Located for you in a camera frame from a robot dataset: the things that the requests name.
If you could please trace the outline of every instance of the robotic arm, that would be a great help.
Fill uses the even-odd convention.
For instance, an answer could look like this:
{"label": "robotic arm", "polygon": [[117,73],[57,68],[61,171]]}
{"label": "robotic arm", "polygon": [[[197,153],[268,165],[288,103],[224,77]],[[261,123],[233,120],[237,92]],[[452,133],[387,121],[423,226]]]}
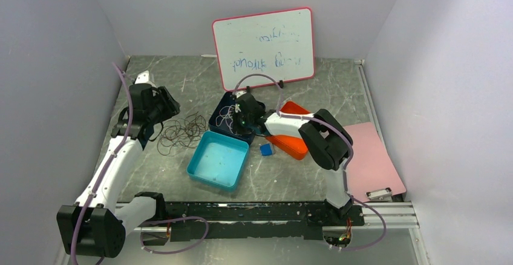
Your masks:
{"label": "robotic arm", "polygon": [[234,131],[239,134],[255,133],[262,136],[286,135],[302,138],[308,147],[312,158],[323,168],[327,185],[327,202],[343,216],[352,207],[353,202],[347,191],[347,176],[343,167],[349,156],[349,147],[333,131],[326,126],[307,120],[316,118],[333,126],[340,131],[350,144],[353,140],[345,129],[325,109],[317,113],[290,115],[265,109],[255,100],[253,95],[245,93],[235,99]]}
{"label": "robotic arm", "polygon": [[[98,257],[115,257],[121,251],[125,237],[138,225],[152,218],[165,219],[165,202],[162,194],[142,192],[128,205],[116,209],[117,198],[123,189],[128,176],[132,173],[133,164],[141,155],[154,133],[154,125],[164,122],[180,112],[180,104],[176,102],[165,87],[156,87],[152,77],[146,71],[137,76],[134,85],[129,88],[133,104],[132,125],[129,137],[117,155],[114,149],[123,139],[128,127],[124,119],[128,108],[121,111],[118,122],[114,126],[105,158],[100,164],[102,168],[111,155],[111,162],[100,186],[95,194],[91,188],[100,176],[98,169],[86,190],[77,198],[72,206],[61,206],[57,213],[57,224],[66,253],[71,252],[71,241],[76,226],[80,227],[76,246],[77,255]],[[89,195],[94,198],[86,208],[81,223],[77,223],[80,210]]]}

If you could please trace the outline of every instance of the gray wall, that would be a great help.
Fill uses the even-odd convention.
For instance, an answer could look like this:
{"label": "gray wall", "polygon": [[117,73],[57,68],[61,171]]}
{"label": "gray wall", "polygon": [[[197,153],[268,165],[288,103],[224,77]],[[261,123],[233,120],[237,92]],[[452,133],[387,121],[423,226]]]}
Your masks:
{"label": "gray wall", "polygon": [[397,0],[365,70],[435,264],[512,264],[513,0]]}
{"label": "gray wall", "polygon": [[363,58],[396,0],[99,0],[127,54],[215,54],[218,18],[309,6],[316,54]]}
{"label": "gray wall", "polygon": [[0,263],[53,264],[91,178],[124,56],[96,0],[0,0]]}

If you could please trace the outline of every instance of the whiteboard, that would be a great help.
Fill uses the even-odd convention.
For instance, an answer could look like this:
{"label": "whiteboard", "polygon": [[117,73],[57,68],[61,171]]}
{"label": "whiteboard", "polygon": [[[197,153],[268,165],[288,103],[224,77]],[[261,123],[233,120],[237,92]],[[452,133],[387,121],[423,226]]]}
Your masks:
{"label": "whiteboard", "polygon": [[[212,23],[221,81],[226,91],[252,73],[284,82],[315,73],[312,11],[309,8],[219,19]],[[273,84],[250,77],[241,88]]]}

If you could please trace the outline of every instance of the light blue plastic bin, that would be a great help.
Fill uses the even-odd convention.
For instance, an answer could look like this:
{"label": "light blue plastic bin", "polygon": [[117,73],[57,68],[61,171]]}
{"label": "light blue plastic bin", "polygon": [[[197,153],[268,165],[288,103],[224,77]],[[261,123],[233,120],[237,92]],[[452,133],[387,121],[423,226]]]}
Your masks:
{"label": "light blue plastic bin", "polygon": [[248,152],[246,142],[206,131],[187,166],[187,173],[207,185],[234,191]]}

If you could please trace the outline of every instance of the pink paper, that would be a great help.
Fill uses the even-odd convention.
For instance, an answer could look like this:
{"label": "pink paper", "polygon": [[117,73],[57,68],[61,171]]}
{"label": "pink paper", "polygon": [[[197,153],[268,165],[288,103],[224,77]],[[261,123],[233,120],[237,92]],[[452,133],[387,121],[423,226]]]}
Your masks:
{"label": "pink paper", "polygon": [[353,138],[355,151],[347,167],[349,192],[363,202],[369,201],[367,192],[377,189],[390,188],[394,195],[406,192],[374,124],[368,122],[344,129]]}

